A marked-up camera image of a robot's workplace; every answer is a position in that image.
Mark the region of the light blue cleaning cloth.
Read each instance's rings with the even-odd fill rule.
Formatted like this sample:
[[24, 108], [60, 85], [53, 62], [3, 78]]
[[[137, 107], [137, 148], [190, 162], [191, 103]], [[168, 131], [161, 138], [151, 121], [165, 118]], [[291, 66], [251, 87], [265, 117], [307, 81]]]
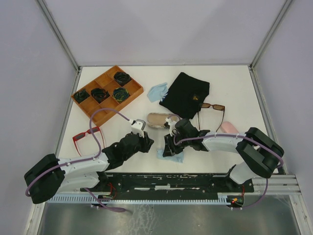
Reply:
[[167, 161], [172, 161], [175, 163], [183, 163], [183, 160], [184, 160], [184, 153], [183, 152], [181, 152], [179, 154], [175, 154], [174, 156], [170, 156], [170, 157], [164, 157], [163, 152], [164, 152], [164, 149], [158, 149], [156, 151], [156, 157], [159, 160], [167, 160]]

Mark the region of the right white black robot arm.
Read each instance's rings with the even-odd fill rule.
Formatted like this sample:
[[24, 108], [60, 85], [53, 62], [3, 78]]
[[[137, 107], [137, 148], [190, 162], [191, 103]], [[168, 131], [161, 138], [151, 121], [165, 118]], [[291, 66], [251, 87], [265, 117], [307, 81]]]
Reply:
[[191, 147], [196, 151], [236, 153], [243, 162], [227, 173], [224, 185], [229, 191], [238, 190], [247, 180], [257, 176], [268, 179], [284, 164], [284, 150], [258, 128], [244, 133], [217, 133], [197, 130], [188, 119], [166, 118], [169, 134], [164, 137], [164, 157], [173, 157]]

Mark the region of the brown sunglasses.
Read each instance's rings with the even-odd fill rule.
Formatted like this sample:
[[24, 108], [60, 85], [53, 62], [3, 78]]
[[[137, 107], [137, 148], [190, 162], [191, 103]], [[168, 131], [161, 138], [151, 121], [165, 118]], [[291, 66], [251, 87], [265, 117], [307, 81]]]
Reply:
[[225, 106], [220, 105], [220, 104], [200, 103], [199, 104], [199, 109], [198, 109], [198, 112], [197, 112], [198, 127], [200, 127], [200, 115], [199, 115], [199, 112], [201, 111], [201, 109], [208, 109], [208, 108], [212, 108], [213, 110], [217, 110], [217, 111], [221, 111], [222, 112], [222, 119], [221, 119], [220, 125], [216, 129], [216, 132], [217, 132], [220, 129], [220, 127], [221, 127], [221, 125], [222, 125], [222, 123], [224, 121]]

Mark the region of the marble pattern glasses case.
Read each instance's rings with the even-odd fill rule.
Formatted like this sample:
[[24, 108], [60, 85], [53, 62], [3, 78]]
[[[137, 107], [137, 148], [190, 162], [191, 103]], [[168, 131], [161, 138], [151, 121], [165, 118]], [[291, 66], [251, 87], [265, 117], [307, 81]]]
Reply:
[[173, 121], [179, 120], [179, 118], [173, 114], [149, 113], [147, 115], [147, 125], [152, 128], [169, 129], [170, 126], [166, 121], [167, 118]]

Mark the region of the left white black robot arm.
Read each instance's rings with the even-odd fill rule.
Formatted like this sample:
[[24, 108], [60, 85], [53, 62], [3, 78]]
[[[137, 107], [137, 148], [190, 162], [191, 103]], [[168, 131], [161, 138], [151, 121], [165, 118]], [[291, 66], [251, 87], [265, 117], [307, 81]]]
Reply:
[[60, 192], [81, 188], [103, 191], [108, 186], [108, 179], [101, 175], [102, 172], [122, 166], [137, 152], [149, 152], [153, 143], [147, 132], [143, 136], [128, 133], [100, 153], [86, 157], [58, 159], [55, 154], [48, 154], [25, 173], [25, 194], [34, 204], [40, 204]]

